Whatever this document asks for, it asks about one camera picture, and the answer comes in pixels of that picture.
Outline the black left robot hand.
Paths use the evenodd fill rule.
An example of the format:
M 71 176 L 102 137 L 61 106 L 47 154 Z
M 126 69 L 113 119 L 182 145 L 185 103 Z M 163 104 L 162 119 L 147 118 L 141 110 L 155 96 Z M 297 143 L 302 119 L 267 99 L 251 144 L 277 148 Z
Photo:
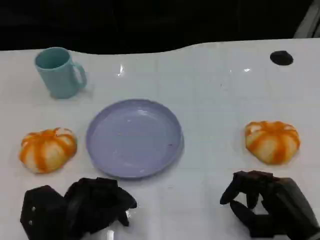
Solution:
M 119 221 L 128 227 L 127 211 L 137 208 L 137 201 L 115 179 L 81 178 L 64 195 L 67 203 L 65 239 L 80 240 Z

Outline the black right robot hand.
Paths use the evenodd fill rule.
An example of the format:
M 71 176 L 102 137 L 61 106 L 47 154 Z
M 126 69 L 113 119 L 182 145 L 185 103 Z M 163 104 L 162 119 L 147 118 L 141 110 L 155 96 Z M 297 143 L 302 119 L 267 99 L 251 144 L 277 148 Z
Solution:
M 291 240 L 318 240 L 320 225 L 296 182 L 270 172 L 238 171 L 220 198 L 247 227 L 251 238 L 286 235 Z

